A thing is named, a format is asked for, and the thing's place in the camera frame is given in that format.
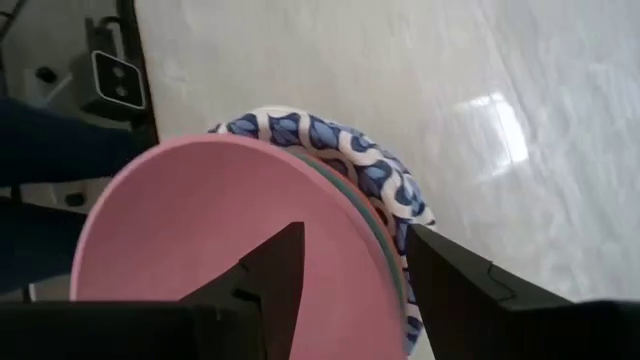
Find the floor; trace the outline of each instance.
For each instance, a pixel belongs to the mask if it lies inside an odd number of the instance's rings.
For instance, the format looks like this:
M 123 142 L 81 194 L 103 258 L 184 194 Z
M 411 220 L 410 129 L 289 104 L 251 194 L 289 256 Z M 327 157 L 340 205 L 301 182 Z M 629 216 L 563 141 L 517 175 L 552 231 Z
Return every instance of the floor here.
M 640 298 L 640 2 L 137 9 L 163 138 L 307 109 L 396 153 L 469 249 L 571 300 Z

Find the black machine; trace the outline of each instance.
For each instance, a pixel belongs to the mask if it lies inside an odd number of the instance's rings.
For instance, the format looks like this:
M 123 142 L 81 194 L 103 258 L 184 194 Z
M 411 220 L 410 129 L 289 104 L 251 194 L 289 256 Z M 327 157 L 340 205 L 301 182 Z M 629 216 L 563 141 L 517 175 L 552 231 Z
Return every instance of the black machine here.
M 408 238 L 436 359 L 637 359 L 640 307 L 572 304 L 428 228 Z M 292 223 L 175 303 L 0 304 L 3 359 L 288 359 L 304 272 Z

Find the plate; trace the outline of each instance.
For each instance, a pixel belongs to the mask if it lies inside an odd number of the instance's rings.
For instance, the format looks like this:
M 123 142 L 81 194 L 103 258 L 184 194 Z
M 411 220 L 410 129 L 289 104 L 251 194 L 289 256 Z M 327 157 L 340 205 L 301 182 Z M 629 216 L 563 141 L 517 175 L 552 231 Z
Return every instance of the plate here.
M 369 200 L 365 195 L 353 185 L 350 181 L 344 178 L 339 172 L 323 163 L 320 159 L 311 155 L 292 152 L 297 158 L 301 159 L 309 166 L 313 167 L 322 176 L 329 180 L 342 194 L 344 194 L 349 201 L 358 209 L 360 215 L 364 217 L 365 221 L 373 231 L 378 240 L 378 243 L 387 260 L 388 270 L 392 273 L 392 279 L 398 296 L 398 303 L 401 311 L 404 314 L 404 303 L 406 299 L 406 287 L 404 283 L 404 277 L 402 276 L 402 263 L 398 253 L 394 250 L 393 238 L 389 231 L 386 229 L 382 219 L 377 215 L 373 206 L 369 203 Z
M 177 300 L 292 221 L 305 273 L 291 359 L 404 359 L 404 321 L 375 235 L 302 160 L 258 140 L 201 135 L 130 163 L 92 209 L 72 300 Z

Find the black device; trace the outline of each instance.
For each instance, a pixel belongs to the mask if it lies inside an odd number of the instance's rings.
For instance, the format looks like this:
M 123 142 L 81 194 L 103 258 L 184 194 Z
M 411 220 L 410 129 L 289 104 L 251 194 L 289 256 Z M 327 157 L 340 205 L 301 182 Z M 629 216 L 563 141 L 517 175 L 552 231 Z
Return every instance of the black device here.
M 147 109 L 142 72 L 125 58 L 117 56 L 110 24 L 118 17 L 106 17 L 98 25 L 85 19 L 88 52 L 71 62 L 72 86 L 76 102 L 88 113 L 112 120 L 129 121 Z

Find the stack of plates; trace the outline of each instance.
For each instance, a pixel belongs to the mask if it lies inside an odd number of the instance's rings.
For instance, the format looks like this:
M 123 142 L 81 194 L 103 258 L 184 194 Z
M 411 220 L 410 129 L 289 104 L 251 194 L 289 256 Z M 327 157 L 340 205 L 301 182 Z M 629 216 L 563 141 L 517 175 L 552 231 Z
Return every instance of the stack of plates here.
M 405 290 L 391 239 L 338 175 L 240 136 L 163 143 L 118 174 L 92 209 L 71 297 L 178 300 L 302 221 L 305 273 L 291 359 L 405 358 Z

